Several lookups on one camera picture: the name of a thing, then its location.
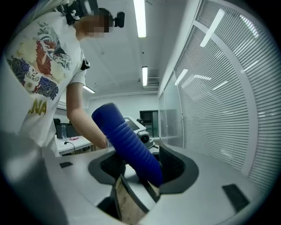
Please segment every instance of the horizontal blinds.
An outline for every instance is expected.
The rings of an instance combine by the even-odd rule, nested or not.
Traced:
[[[168,143],[167,118],[166,118],[164,92],[161,94],[161,96],[159,98],[159,114],[160,114],[161,139],[164,143]]]
[[[184,136],[181,102],[174,73],[165,87],[164,93],[167,115],[168,144],[183,148]]]
[[[249,173],[263,190],[281,170],[281,64],[278,47],[247,15],[217,2],[205,1],[197,21],[210,27],[219,9],[225,11],[215,34],[232,50],[247,75],[258,111],[258,143]]]
[[[186,148],[219,158],[241,170],[249,138],[244,93],[231,63],[205,33],[193,27],[178,62],[177,79],[185,121]]]

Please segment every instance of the desk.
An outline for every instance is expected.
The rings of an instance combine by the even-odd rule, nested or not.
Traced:
[[[91,151],[94,151],[93,144],[90,141],[88,141],[86,138],[84,138],[83,136],[79,136],[79,138],[74,141],[70,141],[68,138],[66,141],[74,144],[75,150],[83,149],[85,147],[90,146]],[[60,153],[61,156],[64,154],[67,154],[67,153],[74,152],[73,145],[69,144],[69,143],[67,143],[65,145],[64,141],[61,139],[56,138],[56,144],[57,144],[58,152]]]

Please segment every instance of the blue corrugated tube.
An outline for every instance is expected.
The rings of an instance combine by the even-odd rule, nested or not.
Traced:
[[[157,187],[162,184],[159,162],[129,127],[114,103],[102,105],[95,110],[92,119],[106,135],[117,154],[136,171],[140,178],[148,180]]]

